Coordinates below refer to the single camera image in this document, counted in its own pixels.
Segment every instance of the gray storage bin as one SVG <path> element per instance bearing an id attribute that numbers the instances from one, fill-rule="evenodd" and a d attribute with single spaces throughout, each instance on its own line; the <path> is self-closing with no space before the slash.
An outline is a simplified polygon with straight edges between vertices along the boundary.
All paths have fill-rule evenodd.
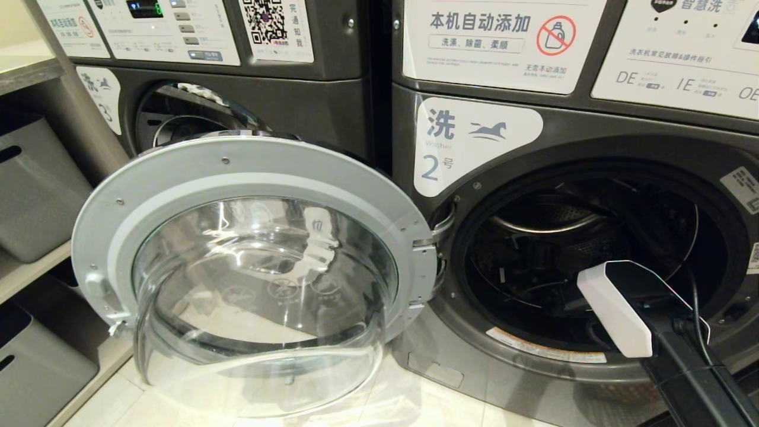
<path id="1" fill-rule="evenodd" d="M 2 112 L 0 247 L 34 262 L 71 238 L 92 187 L 41 115 Z"/>
<path id="2" fill-rule="evenodd" d="M 25 311 L 0 305 L 0 425 L 46 425 L 96 373 Z"/>

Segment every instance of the detergent bottle icon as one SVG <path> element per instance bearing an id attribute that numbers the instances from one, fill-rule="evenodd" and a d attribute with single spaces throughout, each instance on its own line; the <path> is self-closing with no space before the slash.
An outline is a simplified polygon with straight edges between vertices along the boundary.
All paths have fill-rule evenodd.
<path id="1" fill-rule="evenodd" d="M 564 29 L 562 28 L 562 22 L 557 21 L 551 29 L 556 37 L 551 34 L 546 34 L 546 49 L 561 49 L 563 47 L 562 42 L 565 39 Z"/>

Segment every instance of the heart logo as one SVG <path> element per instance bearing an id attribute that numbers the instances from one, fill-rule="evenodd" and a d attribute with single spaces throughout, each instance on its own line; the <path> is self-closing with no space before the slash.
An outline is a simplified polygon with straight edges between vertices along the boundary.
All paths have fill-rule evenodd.
<path id="1" fill-rule="evenodd" d="M 659 13 L 674 8 L 676 4 L 677 0 L 651 0 L 651 7 Z"/>

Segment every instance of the front-loading washer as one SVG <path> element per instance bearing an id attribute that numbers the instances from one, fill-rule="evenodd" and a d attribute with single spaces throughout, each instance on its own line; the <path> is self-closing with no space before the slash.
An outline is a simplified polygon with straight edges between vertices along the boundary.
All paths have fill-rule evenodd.
<path id="1" fill-rule="evenodd" d="M 29 0 L 131 156 L 222 129 L 373 161 L 363 0 Z"/>
<path id="2" fill-rule="evenodd" d="M 632 259 L 759 359 L 756 2 L 393 2 L 393 178 L 447 218 L 405 368 L 555 425 L 666 410 L 580 270 Z"/>

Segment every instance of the metal frame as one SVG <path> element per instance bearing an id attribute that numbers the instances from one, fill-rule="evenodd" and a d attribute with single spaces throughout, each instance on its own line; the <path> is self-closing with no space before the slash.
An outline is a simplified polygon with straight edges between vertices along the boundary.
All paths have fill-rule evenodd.
<path id="1" fill-rule="evenodd" d="M 398 268 L 398 290 L 386 310 L 386 340 L 405 329 L 432 297 L 437 252 L 426 244 L 432 232 L 395 184 L 326 148 L 238 135 L 152 151 L 94 191 L 77 219 L 72 242 L 74 272 L 87 301 L 109 324 L 133 327 L 138 310 L 132 264 L 150 233 L 192 207 L 254 195 L 322 204 L 382 239 Z"/>

